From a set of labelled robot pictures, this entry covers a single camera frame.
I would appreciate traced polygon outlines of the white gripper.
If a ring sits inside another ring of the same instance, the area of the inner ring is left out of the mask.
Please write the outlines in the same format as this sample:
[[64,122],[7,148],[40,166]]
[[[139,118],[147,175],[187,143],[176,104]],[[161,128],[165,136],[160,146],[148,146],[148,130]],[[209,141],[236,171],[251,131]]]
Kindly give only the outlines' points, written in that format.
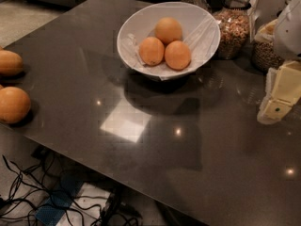
[[301,0],[292,0],[277,17],[274,52],[285,61],[266,75],[265,97],[257,121],[274,124],[281,121],[301,98]]

